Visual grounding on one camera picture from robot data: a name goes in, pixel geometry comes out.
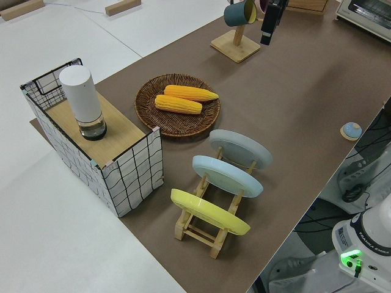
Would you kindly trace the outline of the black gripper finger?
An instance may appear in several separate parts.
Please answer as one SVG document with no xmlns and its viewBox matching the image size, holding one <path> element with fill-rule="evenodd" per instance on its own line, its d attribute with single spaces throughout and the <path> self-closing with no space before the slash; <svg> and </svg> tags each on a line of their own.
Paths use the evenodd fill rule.
<svg viewBox="0 0 391 293">
<path fill-rule="evenodd" d="M 276 22 L 277 26 L 280 24 L 280 21 L 282 19 L 282 15 L 283 15 L 287 5 L 288 5 L 288 0 L 278 0 L 277 6 L 279 8 L 279 13 L 278 13 L 277 22 Z"/>
<path fill-rule="evenodd" d="M 269 45 L 272 34 L 277 26 L 277 20 L 279 19 L 280 4 L 269 3 L 266 9 L 265 17 L 263 19 L 261 27 L 261 40 L 262 45 Z"/>
</svg>

